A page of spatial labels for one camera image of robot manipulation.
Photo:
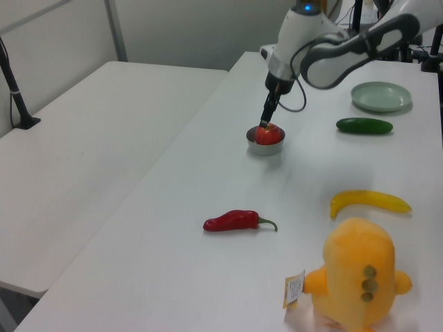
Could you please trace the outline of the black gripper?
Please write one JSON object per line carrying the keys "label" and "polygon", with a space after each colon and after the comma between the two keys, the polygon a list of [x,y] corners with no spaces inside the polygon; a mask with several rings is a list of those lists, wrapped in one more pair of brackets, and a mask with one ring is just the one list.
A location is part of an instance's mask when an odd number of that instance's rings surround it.
{"label": "black gripper", "polygon": [[280,79],[271,72],[268,72],[265,80],[265,87],[269,90],[269,94],[264,103],[259,123],[260,127],[267,127],[269,125],[273,113],[279,105],[280,96],[288,94],[292,90],[294,82],[294,79]]}

